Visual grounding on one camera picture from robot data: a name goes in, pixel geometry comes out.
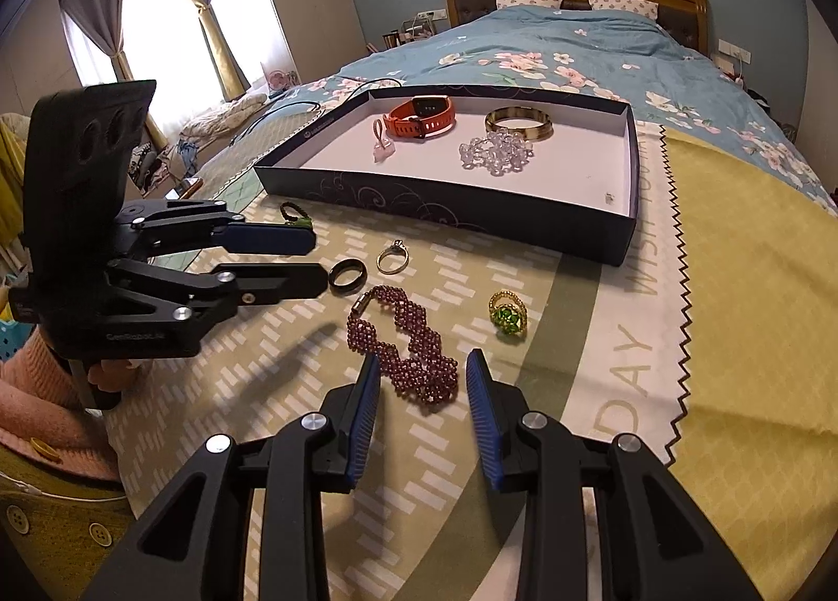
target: bangle bracelet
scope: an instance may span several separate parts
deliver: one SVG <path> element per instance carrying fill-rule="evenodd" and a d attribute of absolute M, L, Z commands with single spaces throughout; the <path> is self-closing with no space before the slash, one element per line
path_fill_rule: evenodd
<path fill-rule="evenodd" d="M 541 125 L 529 128 L 509 128 L 498 124 L 498 121 L 505 121 L 506 119 L 530 119 L 531 121 L 540 121 Z M 532 107 L 501 107 L 500 110 L 495 110 L 486 115 L 486 132 L 504 130 L 520 134 L 525 140 L 544 140 L 550 138 L 553 134 L 553 121 L 541 110 Z"/>
<path fill-rule="evenodd" d="M 350 270 L 357 270 L 358 276 L 351 282 L 338 284 L 338 277 Z M 366 284 L 366 279 L 366 266 L 357 258 L 345 258 L 328 272 L 328 286 L 332 287 L 332 291 L 338 294 L 338 296 L 345 296 L 346 294 L 357 292 Z"/>

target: button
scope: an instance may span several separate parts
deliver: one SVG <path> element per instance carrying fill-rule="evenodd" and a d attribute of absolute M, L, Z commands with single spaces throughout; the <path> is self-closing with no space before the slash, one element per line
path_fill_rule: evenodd
<path fill-rule="evenodd" d="M 102 523 L 91 523 L 89 532 L 91 533 L 93 541 L 101 547 L 110 547 L 110 545 L 113 544 L 113 537 L 111 537 L 111 533 L 102 525 Z"/>
<path fill-rule="evenodd" d="M 41 455 L 44 459 L 49 459 L 50 462 L 61 463 L 61 455 L 55 449 L 47 445 L 43 440 L 38 438 L 29 438 L 29 444 L 32 449 Z"/>
<path fill-rule="evenodd" d="M 24 510 L 19 506 L 12 504 L 8 509 L 6 509 L 6 518 L 12 525 L 12 528 L 18 531 L 21 535 L 25 535 L 29 532 L 29 519 L 26 517 L 26 514 L 24 514 Z"/>

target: pink crystal pendant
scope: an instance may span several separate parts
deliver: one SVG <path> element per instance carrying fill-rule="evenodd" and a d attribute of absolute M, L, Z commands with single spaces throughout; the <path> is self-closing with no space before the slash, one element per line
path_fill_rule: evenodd
<path fill-rule="evenodd" d="M 376 119 L 376 123 L 372 125 L 372 131 L 376 134 L 376 145 L 372 148 L 372 158 L 376 163 L 381 163 L 395 154 L 395 145 L 390 138 L 384 135 L 384 124 L 381 123 L 380 119 Z"/>

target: sheer curtain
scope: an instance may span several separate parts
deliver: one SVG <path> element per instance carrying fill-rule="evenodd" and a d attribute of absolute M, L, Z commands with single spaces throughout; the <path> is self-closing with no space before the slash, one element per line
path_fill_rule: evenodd
<path fill-rule="evenodd" d="M 150 113 L 167 138 L 224 101 L 190 0 L 123 0 L 124 48 L 136 79 L 156 79 Z"/>
<path fill-rule="evenodd" d="M 271 71 L 296 71 L 273 0 L 212 0 L 233 55 L 251 84 Z"/>
<path fill-rule="evenodd" d="M 61 13 L 61 22 L 64 25 L 64 37 L 70 46 L 70 57 L 73 58 L 81 85 L 115 83 L 116 74 L 114 74 L 111 59 L 99 50 L 64 12 Z"/>

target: zigzag edge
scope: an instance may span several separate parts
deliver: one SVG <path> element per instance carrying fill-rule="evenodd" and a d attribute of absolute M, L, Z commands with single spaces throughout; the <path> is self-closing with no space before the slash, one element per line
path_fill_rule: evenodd
<path fill-rule="evenodd" d="M 687 329 L 692 325 L 692 318 L 690 318 L 690 308 L 692 308 L 692 303 L 690 302 L 690 288 L 687 284 L 690 282 L 690 276 L 686 273 L 689 266 L 686 262 L 686 248 L 684 243 L 684 230 L 681 228 L 680 222 L 680 207 L 678 206 L 678 188 L 676 187 L 676 181 L 672 176 L 672 167 L 669 164 L 669 152 L 666 145 L 666 127 L 660 127 L 660 147 L 661 147 L 661 154 L 663 155 L 664 161 L 664 171 L 666 173 L 666 180 L 669 183 L 669 203 L 672 207 L 672 220 L 676 224 L 676 239 L 678 240 L 678 244 L 676 245 L 678 251 L 680 252 L 678 255 L 678 260 L 680 261 L 680 266 L 678 271 L 680 272 L 682 279 L 680 281 L 680 286 L 683 287 L 684 291 L 681 293 L 681 300 L 684 302 L 684 307 L 681 309 L 681 314 L 684 316 L 684 322 L 680 325 L 681 333 L 684 335 L 684 340 L 679 343 L 681 352 L 684 354 L 684 357 L 678 361 L 678 367 L 681 368 L 683 372 L 683 376 L 678 379 L 678 384 L 683 389 L 683 394 L 678 396 L 678 404 L 680 405 L 681 412 L 680 414 L 670 422 L 672 425 L 672 430 L 675 432 L 676 436 L 670 440 L 665 446 L 664 449 L 666 453 L 669 455 L 669 461 L 666 463 L 666 466 L 672 466 L 672 464 L 676 463 L 676 456 L 674 455 L 672 448 L 675 446 L 676 442 L 681 440 L 680 430 L 678 428 L 678 424 L 680 421 L 686 417 L 687 415 L 687 408 L 685 400 L 688 396 L 690 396 L 690 390 L 686 387 L 686 380 L 690 378 L 690 371 L 686 368 L 686 363 L 690 360 L 690 353 L 686 350 L 686 347 L 690 344 L 690 335 L 687 332 Z"/>

